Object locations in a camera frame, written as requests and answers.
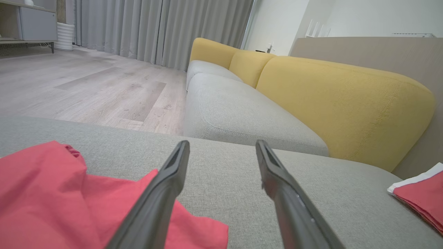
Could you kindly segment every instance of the gray seat cushion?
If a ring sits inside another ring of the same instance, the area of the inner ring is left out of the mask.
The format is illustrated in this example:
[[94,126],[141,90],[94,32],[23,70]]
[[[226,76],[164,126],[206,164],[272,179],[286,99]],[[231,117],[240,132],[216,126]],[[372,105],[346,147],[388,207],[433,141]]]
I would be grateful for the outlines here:
[[204,62],[199,60],[194,60],[189,63],[188,72],[186,74],[186,90],[188,90],[189,82],[191,79],[199,73],[207,73],[214,74],[218,76],[223,76],[226,78],[230,78],[236,80],[238,82],[243,82],[238,76],[236,76],[233,72],[228,69],[219,66],[214,63]]
[[[229,225],[228,248],[282,248],[273,202],[261,189],[255,148],[210,140],[28,117],[0,117],[0,157],[57,140],[79,150],[88,173],[139,180],[190,142],[178,200]],[[380,168],[275,150],[348,249],[441,249],[443,238],[387,194],[400,179]]]
[[222,142],[328,156],[323,140],[296,117],[247,84],[197,74],[186,99],[183,134]]

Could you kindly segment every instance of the laminate flooring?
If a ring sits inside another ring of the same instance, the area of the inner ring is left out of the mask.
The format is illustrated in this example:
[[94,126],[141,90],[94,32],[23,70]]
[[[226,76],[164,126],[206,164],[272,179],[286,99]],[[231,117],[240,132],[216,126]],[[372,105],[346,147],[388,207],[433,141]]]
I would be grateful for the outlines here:
[[74,47],[0,58],[0,115],[182,134],[186,73]]

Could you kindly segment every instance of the gray curtain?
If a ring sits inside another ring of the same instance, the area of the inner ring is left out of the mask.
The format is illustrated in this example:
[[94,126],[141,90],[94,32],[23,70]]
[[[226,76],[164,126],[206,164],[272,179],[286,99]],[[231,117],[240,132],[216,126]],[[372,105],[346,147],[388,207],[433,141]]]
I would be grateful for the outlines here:
[[253,0],[76,0],[76,44],[186,70],[197,37],[240,47]]

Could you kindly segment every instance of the red cloth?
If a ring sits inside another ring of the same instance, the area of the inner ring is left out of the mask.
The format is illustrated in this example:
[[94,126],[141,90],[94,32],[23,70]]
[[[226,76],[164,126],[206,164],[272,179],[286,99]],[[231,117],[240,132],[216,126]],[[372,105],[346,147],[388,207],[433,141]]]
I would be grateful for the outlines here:
[[443,171],[429,171],[404,182],[393,194],[443,235]]
[[[86,174],[80,153],[56,141],[0,159],[2,248],[99,249],[149,182]],[[192,216],[177,201],[165,248],[226,248],[228,226]]]

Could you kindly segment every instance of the yellow sofa backrest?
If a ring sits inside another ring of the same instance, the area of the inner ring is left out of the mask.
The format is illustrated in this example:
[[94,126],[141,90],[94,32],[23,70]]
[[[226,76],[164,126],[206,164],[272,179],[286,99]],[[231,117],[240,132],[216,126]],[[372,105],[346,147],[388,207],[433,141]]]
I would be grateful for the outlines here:
[[256,88],[264,66],[274,57],[274,54],[239,50],[232,57],[229,70],[245,84]]
[[389,172],[435,108],[433,94],[406,76],[287,56],[266,64],[256,89],[316,132],[331,157]]
[[232,57],[237,51],[240,51],[240,49],[208,39],[196,38],[194,43],[192,43],[189,61],[205,61],[229,69]]
[[189,61],[200,60],[220,65],[255,88],[264,66],[274,57],[274,54],[240,50],[208,39],[196,38]]

